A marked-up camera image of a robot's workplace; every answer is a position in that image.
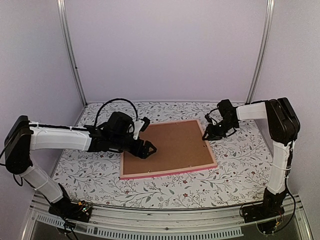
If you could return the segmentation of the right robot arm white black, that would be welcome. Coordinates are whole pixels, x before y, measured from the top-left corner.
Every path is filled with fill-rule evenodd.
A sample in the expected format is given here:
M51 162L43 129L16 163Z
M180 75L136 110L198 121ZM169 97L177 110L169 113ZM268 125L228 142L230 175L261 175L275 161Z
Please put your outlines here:
M288 98L261 100L241 106L233 106L229 99L224 99L204 117L208 122L202 136L204 141L229 137L228 132L233 130L232 134L236 133L240 121L267 120L273 144L273 160L266 190L274 196L287 190L286 179L291 171L293 149L301 129Z

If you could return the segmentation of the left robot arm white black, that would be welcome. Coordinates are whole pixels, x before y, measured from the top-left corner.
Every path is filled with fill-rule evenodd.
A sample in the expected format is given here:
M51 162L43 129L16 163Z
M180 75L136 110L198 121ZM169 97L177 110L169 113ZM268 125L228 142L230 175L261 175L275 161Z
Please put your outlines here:
M8 172L23 180L43 194L63 216L74 213L64 188L50 178L45 171L35 165L30 152L42 149L69 149L88 153L128 152L140 159L147 159L156 153L157 148L139 137L150 124L146 117L133 121L121 112L114 112L108 121L83 127L40 124L21 115L4 141L1 156L2 164Z

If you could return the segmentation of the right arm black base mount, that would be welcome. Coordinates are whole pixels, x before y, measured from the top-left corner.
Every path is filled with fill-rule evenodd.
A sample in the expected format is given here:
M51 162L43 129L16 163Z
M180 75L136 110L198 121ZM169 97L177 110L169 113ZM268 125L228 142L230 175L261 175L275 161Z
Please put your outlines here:
M265 196L260 204L241 206L239 214L245 223L262 221L257 224L257 229L264 235L271 235L283 222L283 200L282 197Z

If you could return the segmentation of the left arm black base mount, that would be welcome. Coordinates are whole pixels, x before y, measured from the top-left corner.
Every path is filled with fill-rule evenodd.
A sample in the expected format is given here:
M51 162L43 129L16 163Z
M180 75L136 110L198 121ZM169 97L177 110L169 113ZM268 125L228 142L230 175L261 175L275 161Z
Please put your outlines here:
M48 212L62 219L88 223L92 215L92 205L83 201L74 203L68 198L62 198L56 203L50 203Z

